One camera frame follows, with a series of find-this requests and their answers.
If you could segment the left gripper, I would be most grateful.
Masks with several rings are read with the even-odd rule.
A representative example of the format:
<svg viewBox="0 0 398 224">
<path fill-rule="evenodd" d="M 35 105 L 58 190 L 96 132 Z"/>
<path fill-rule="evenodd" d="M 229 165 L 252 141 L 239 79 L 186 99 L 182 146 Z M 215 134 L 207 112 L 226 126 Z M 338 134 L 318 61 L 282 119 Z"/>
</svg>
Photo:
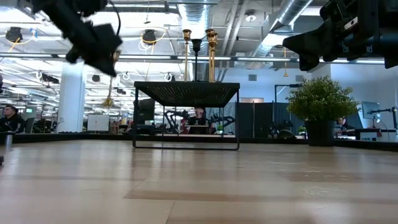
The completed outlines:
<svg viewBox="0 0 398 224">
<path fill-rule="evenodd" d="M 68 6 L 47 6 L 46 14 L 57 28 L 62 31 L 64 39 L 72 43 L 72 48 L 65 59 L 76 63 L 79 57 L 88 52 L 93 36 L 88 26 L 80 19 L 80 15 Z M 114 54 L 122 44 L 121 38 L 115 34 L 111 24 L 101 24 L 93 27 L 96 42 L 93 52 L 89 53 L 88 65 L 111 76 L 116 76 Z"/>
</svg>

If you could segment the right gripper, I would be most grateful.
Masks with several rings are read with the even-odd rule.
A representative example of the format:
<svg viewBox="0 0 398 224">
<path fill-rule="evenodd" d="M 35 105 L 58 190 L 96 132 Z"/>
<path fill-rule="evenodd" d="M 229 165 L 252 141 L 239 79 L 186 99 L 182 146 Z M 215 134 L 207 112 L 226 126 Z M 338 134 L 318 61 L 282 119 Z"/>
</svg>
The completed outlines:
<svg viewBox="0 0 398 224">
<path fill-rule="evenodd" d="M 310 32 L 287 37 L 282 45 L 299 55 L 307 72 L 330 53 L 330 60 L 380 57 L 384 66 L 397 66 L 397 0 L 330 1 L 331 19 Z"/>
</svg>

